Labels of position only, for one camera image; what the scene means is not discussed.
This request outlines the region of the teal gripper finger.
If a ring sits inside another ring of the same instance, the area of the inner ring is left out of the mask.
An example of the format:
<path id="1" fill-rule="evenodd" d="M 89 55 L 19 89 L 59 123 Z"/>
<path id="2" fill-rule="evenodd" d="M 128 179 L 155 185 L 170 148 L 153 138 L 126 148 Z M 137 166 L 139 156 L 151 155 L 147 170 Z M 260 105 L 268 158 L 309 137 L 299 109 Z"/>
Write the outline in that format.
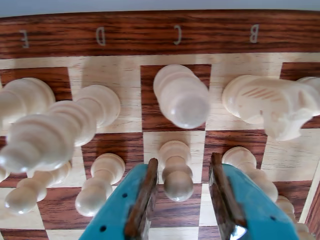
<path id="1" fill-rule="evenodd" d="M 81 240 L 147 240 L 158 191 L 158 160 L 138 164 L 90 221 Z"/>
<path id="2" fill-rule="evenodd" d="M 241 170 L 210 158 L 209 192 L 222 240 L 297 240 L 293 221 Z"/>

